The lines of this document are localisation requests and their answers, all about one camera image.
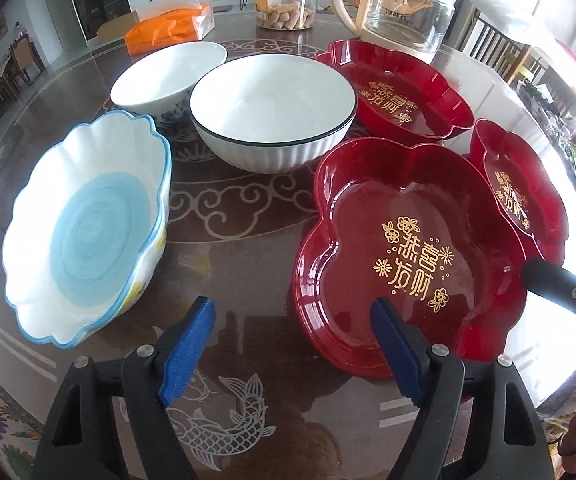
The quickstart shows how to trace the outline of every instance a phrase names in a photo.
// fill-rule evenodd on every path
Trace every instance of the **floral tablecloth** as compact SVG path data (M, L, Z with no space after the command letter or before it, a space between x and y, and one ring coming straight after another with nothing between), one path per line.
M0 465L11 478L30 480L42 424L0 386Z

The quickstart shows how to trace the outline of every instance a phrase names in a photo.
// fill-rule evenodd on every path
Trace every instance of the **red flower-shaped dish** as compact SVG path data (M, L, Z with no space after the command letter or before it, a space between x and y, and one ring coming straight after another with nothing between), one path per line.
M492 187L513 223L526 258L562 265L568 215L561 196L530 144L498 124L480 119L470 139L470 160Z
M294 266L297 317L332 364L389 377L370 328L388 297L431 344L491 361L526 303L525 261L490 187L462 156L378 137L349 140L321 161L319 222Z
M451 139L475 123L468 103L416 57L361 40L334 41L315 59L339 70L359 97L357 118L406 146Z

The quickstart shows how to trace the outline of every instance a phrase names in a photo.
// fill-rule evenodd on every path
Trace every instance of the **blue gripper pad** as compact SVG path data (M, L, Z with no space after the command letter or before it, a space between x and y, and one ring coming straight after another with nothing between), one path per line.
M159 399L164 406L171 405L184 394L212 333L215 317L212 300L199 297L194 300L184 319L167 329L159 338L158 357L164 359L158 363L163 371Z
M428 342L421 330L405 323L387 298L372 304L370 325L401 395L419 406L426 398L425 378L430 373Z

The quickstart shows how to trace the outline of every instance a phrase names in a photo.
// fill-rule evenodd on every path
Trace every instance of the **round table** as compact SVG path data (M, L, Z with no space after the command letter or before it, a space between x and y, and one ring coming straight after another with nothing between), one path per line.
M279 32L256 28L253 14L237 13L216 16L216 28L206 40L223 44L229 59L258 52L313 57L329 42L349 36L333 16L319 16L312 30ZM123 44L115 44L73 62L54 74L0 132L2 389L40 425L76 356L86 354L96 361L123 357L154 342L197 296L209 296L217 309L216 326L172 415L177 427L197 417L214 423L199 438L179 433L199 477L385 478L417 410L393 381L348 376L316 355L292 315L292 264L316 218L311 193L315 165L283 175L246 173L216 158L192 126L175 126L166 132L174 158L168 241L143 297L75 349L34 345L18 330L14 311L3 299L1 265L1 243L14 199L50 146L76 124L113 106L110 88L135 60ZM489 67L449 48L440 50L433 65L477 118L516 132L542 158L570 222L564 267L576 273L575 188L544 133ZM356 122L348 136L365 134ZM466 133L447 145L467 153L469 142ZM506 353L539 404L575 370L576 317L529 294ZM256 433L238 433L242 407L228 387L231 381L224 378L258 382ZM127 466L143 478L124 402L115 399L114 404ZM465 406L451 455L460 452L467 420ZM215 444L220 429L232 430L227 446Z

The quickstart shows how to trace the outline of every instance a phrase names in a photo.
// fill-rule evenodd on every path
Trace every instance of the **bowl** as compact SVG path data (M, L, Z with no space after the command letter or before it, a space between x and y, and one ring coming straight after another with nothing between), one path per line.
M530 144L498 124L480 119L470 138L470 160L512 222L526 258L562 265L570 234L566 207Z
M34 343L72 348L128 310L166 241L170 146L108 112L39 159L4 236L5 297Z
M524 251L476 168L436 144L348 140L320 162L319 221L297 254L296 316L332 364L389 377L370 327L388 297L430 344L492 361L526 304Z
M315 57L359 95L357 118L373 136L406 146L452 139L475 123L444 76L416 57L360 40L334 41Z
M323 155L344 138L356 107L343 75L290 54L228 62L207 73L190 97L190 117L204 142L255 173L285 173Z
M110 91L110 99L119 108L150 115L157 126L169 126L188 111L194 84L223 64L226 56L225 48L209 41L163 48L121 74Z

